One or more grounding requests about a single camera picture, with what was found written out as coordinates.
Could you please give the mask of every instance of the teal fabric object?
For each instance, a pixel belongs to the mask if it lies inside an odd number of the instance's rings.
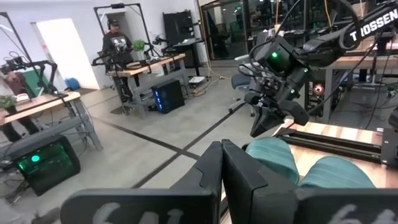
[[[299,186],[328,189],[376,188],[358,166],[335,156],[326,156],[318,160],[300,181]]]
[[[300,179],[289,145],[279,138],[263,138],[251,142],[246,152],[261,164],[297,184]]]

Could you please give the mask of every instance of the concrete floor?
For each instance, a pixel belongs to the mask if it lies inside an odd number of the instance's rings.
[[[237,72],[236,68],[213,70],[227,77]],[[220,80],[205,95],[186,101],[185,106],[169,114],[150,112],[146,119],[140,119],[134,113],[129,116],[110,113],[120,106],[116,91],[112,89],[84,95],[82,100],[91,113],[104,150],[98,152],[90,145],[85,147],[77,140],[75,132],[70,131],[67,137],[75,142],[76,153],[82,154],[80,174],[40,197],[28,190],[14,207],[29,214],[36,210],[45,212],[82,189],[170,187],[191,168],[211,142],[226,138],[240,146],[252,140],[249,106],[228,115],[228,106],[236,96],[242,97],[242,94],[232,89],[231,82]],[[63,109],[52,114],[53,118],[46,113],[39,121],[51,123],[67,115]],[[20,132],[24,131],[18,124],[15,126]]]

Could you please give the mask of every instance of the man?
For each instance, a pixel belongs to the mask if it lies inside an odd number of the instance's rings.
[[[51,209],[43,216],[30,217],[19,213],[5,200],[0,200],[0,224],[53,224],[60,219],[60,209]]]
[[[25,78],[20,72],[9,72],[6,75],[0,73],[0,95],[18,95],[25,93]],[[16,114],[15,108],[5,108],[9,114]],[[22,136],[14,129],[11,123],[4,124],[4,114],[0,114],[0,130],[7,137],[10,142],[17,142],[22,139]],[[30,135],[39,132],[38,127],[27,116],[18,119],[18,122],[26,128]]]
[[[125,34],[123,34],[120,31],[119,22],[116,20],[109,20],[108,28],[109,28],[109,32],[106,33],[103,38],[102,51],[104,53],[109,52],[111,55],[115,55],[113,57],[113,60],[117,63],[122,63],[125,65],[125,64],[133,62],[134,60],[132,59],[132,56],[131,56],[132,42],[128,36],[126,36]],[[126,43],[125,43],[126,47],[129,50],[127,50],[121,54],[118,53],[118,51],[116,50],[115,45],[114,45],[114,38],[117,38],[117,37],[124,37],[124,40],[126,41]],[[132,93],[129,89],[127,77],[121,77],[121,78],[114,77],[115,83],[117,83],[119,81],[119,79],[122,83],[121,88],[122,88],[124,94],[127,95],[127,97],[129,97],[130,99],[132,99]],[[134,79],[136,81],[136,85],[139,86],[138,75],[134,75]]]

